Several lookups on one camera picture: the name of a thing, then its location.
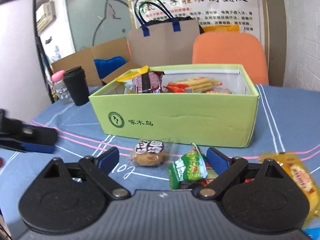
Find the box logo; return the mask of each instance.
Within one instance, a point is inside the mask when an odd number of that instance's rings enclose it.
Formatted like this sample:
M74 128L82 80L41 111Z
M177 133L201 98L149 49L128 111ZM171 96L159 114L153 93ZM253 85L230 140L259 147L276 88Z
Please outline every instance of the box logo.
M124 126L124 120L122 116L116 112L111 112L109 114L109 120L111 124L117 128L122 128Z

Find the round pastry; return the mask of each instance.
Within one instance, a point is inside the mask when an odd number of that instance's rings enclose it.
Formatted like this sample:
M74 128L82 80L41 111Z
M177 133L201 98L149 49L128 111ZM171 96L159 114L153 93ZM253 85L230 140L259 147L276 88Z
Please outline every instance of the round pastry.
M165 155L161 141L142 140L132 152L133 160L140 166L158 166L164 162Z

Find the green snack package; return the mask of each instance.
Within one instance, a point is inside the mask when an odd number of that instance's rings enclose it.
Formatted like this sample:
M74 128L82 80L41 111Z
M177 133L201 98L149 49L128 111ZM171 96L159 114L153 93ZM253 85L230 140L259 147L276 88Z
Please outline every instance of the green snack package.
M181 181L198 181L208 175L205 167L205 156L194 143L192 149L169 164L168 169L171 189L179 189Z

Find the blue tablecloth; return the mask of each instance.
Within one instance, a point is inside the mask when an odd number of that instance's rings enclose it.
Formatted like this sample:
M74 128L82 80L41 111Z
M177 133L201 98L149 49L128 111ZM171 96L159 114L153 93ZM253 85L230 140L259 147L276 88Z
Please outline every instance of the blue tablecloth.
M261 97L250 146L219 150L228 156L243 156L250 162L256 162L262 152L295 151L320 185L320 92L260 85L257 89ZM138 140L104 134L90 103L75 106L58 101L31 124L57 128L60 139L53 155L0 150L0 157L5 161L0 170L0 207L14 238L25 231L18 212L19 199L54 156L65 162L77 162L83 156L97 156L116 146L121 156L110 177L132 193L135 189L170 188L167 164L158 168L130 165L128 157ZM178 145L170 160L189 149L189 145ZM320 227L320 220L313 221L310 227Z

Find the metal screw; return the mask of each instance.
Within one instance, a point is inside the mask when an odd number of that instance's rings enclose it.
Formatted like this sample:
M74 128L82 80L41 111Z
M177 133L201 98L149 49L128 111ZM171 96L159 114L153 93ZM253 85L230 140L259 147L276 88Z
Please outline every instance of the metal screw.
M216 192L211 188L201 189L199 193L203 197L212 197L216 194Z
M22 132L28 135L33 134L33 130L31 130L30 128L22 128Z
M129 194L129 192L124 188L117 188L112 191L113 196L115 197L125 197Z

